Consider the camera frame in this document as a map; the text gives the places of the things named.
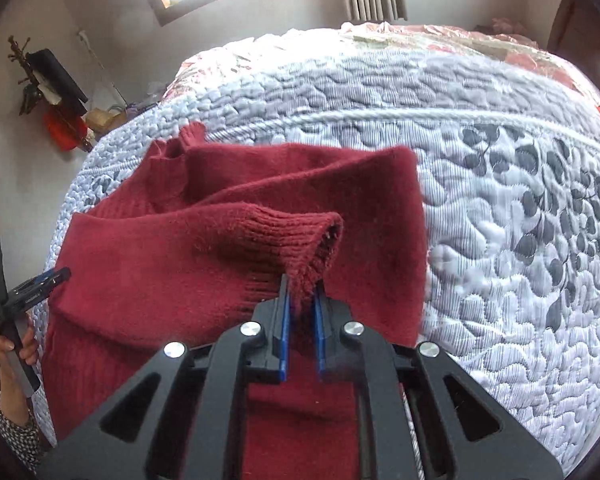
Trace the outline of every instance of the black gripper frame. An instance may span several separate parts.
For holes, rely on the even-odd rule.
[[[249,383],[286,380],[290,298],[258,304],[213,344],[172,342],[38,467],[44,480],[240,478]]]
[[[361,479],[418,478],[405,401],[426,480],[564,478],[551,453],[437,345],[389,344],[352,321],[319,283],[318,373],[354,384]]]
[[[285,379],[289,303],[283,277],[278,298],[254,311],[256,335],[247,323],[214,344],[165,346],[43,459],[38,477],[239,479],[246,387]],[[318,373],[354,384],[361,479],[418,479],[405,401],[427,480],[563,478],[555,458],[438,346],[391,345],[351,321],[318,284]]]

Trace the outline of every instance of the white quilt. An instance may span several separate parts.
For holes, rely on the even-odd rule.
[[[72,214],[188,121],[214,142],[409,146],[429,236],[422,338],[573,468],[600,413],[600,115],[589,102],[501,62],[423,51],[242,76],[105,137],[71,184],[47,267]],[[46,304],[33,317],[43,349]],[[53,442],[43,389],[35,405]]]

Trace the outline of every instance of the human hand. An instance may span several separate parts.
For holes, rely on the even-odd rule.
[[[16,377],[9,360],[7,352],[13,350],[13,342],[9,341],[5,336],[0,335],[0,381],[9,381],[17,383]],[[19,352],[19,357],[28,365],[34,365],[38,361],[38,342],[33,335],[33,327],[29,321],[29,327],[22,338],[22,350]]]
[[[13,346],[12,341],[0,335],[0,410],[11,422],[24,427],[30,419],[27,398],[7,359],[7,352],[13,350]],[[30,320],[19,355],[28,365],[34,365],[38,360],[38,342],[33,337]]]

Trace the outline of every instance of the red sweater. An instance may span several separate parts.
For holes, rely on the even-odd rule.
[[[300,144],[205,144],[204,127],[157,141],[136,172],[75,214],[49,300],[42,359],[59,439],[166,342],[214,341],[290,277],[289,380],[250,386],[243,471],[253,480],[351,479],[352,389],[321,384],[300,307],[314,283],[392,342],[416,341],[427,243],[416,157]]]

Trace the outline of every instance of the sleeve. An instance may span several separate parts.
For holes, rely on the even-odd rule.
[[[0,436],[9,444],[20,461],[35,473],[42,451],[38,426],[32,413],[29,413],[29,421],[23,427],[11,422],[0,410]]]

